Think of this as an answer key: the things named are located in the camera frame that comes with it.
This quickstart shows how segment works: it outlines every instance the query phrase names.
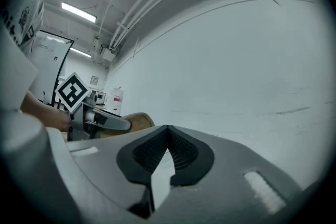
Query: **person's arm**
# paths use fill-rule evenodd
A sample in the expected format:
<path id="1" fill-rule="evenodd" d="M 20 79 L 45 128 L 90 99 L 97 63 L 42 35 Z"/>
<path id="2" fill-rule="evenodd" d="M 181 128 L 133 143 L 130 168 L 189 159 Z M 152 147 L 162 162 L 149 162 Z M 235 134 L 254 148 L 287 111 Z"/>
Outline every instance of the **person's arm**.
<path id="1" fill-rule="evenodd" d="M 38 118 L 45 127 L 53 127 L 61 132 L 67 132 L 70 127 L 68 112 L 41 103 L 31 92 L 26 94 L 21 110 Z"/>

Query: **ceiling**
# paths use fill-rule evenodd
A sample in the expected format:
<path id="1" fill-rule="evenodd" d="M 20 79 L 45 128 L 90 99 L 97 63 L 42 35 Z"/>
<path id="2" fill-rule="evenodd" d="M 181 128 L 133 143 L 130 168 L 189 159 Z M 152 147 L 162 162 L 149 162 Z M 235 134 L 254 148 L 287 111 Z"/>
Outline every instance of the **ceiling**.
<path id="1" fill-rule="evenodd" d="M 100 52 L 100 45 L 102 43 L 110 43 L 114 31 L 118 27 L 116 23 L 124 18 L 135 1 L 112 0 L 102 24 L 97 53 Z M 62 2 L 66 2 L 97 16 L 96 23 L 62 10 Z M 91 60 L 94 61 L 95 45 L 97 44 L 95 36 L 98 36 L 109 2 L 110 0 L 45 0 L 43 29 L 56 35 L 73 39 L 75 41 L 74 48 L 88 52 L 92 55 Z M 96 55 L 96 63 L 103 63 L 103 59 L 98 54 Z"/>

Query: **t-shirt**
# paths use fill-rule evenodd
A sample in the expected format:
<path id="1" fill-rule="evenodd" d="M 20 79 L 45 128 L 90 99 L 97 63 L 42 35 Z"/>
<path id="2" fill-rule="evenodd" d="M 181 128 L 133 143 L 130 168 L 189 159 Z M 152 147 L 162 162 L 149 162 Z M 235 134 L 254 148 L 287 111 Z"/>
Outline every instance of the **t-shirt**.
<path id="1" fill-rule="evenodd" d="M 43 8 L 44 0 L 7 0 L 1 11 L 0 37 L 10 35 L 13 44 L 29 57 L 34 37 L 42 26 Z"/>

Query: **white wall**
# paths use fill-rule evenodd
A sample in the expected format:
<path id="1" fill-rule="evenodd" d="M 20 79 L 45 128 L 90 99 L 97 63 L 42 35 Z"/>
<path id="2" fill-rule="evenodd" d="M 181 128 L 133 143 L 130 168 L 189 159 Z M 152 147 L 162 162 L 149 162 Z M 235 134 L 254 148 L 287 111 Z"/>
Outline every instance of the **white wall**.
<path id="1" fill-rule="evenodd" d="M 335 27 L 314 0 L 277 1 L 199 1 L 153 23 L 178 0 L 160 4 L 109 71 L 122 115 L 238 141 L 312 184 L 334 141 Z"/>
<path id="2" fill-rule="evenodd" d="M 85 59 L 76 52 L 69 51 L 66 58 L 65 75 L 61 79 L 67 79 L 72 73 L 76 72 L 83 82 L 92 89 L 102 90 L 106 82 L 106 68 L 95 65 L 92 61 Z M 97 86 L 91 85 L 91 77 L 99 77 Z"/>

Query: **brown shoe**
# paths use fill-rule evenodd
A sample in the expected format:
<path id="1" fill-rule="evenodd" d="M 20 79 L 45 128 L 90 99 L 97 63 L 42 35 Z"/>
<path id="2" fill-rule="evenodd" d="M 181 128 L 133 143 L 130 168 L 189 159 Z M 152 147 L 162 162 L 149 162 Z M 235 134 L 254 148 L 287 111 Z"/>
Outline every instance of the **brown shoe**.
<path id="1" fill-rule="evenodd" d="M 132 133 L 132 132 L 140 131 L 140 130 L 155 126 L 151 117 L 149 117 L 146 113 L 131 114 L 131 115 L 124 116 L 122 118 L 131 122 L 130 130 L 118 131 L 118 130 L 104 129 L 97 133 L 96 138 L 109 138 L 111 136 Z"/>

